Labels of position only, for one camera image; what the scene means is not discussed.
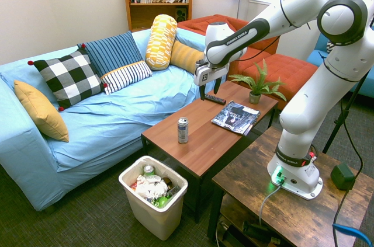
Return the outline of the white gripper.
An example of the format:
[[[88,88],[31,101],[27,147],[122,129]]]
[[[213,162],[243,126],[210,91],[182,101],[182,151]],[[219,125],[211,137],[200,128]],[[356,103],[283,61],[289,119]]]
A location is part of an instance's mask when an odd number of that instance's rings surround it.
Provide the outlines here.
[[[205,87],[208,82],[214,81],[214,94],[216,95],[221,85],[221,77],[229,71],[229,64],[220,68],[213,68],[211,63],[199,60],[195,63],[194,83],[199,86],[200,99],[205,100]]]

